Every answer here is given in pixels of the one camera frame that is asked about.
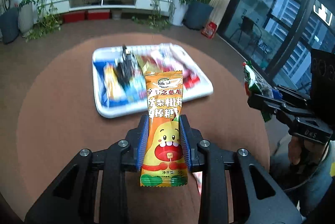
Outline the person right hand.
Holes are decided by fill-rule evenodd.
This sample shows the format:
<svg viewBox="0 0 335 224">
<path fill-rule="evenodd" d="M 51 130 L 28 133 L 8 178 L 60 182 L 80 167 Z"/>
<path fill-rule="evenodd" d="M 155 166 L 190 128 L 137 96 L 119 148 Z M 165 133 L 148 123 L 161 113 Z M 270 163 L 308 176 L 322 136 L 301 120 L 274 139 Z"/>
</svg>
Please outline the person right hand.
<svg viewBox="0 0 335 224">
<path fill-rule="evenodd" d="M 292 164 L 323 161 L 328 153 L 328 146 L 309 142 L 295 136 L 291 137 L 288 145 L 288 157 Z"/>
</svg>

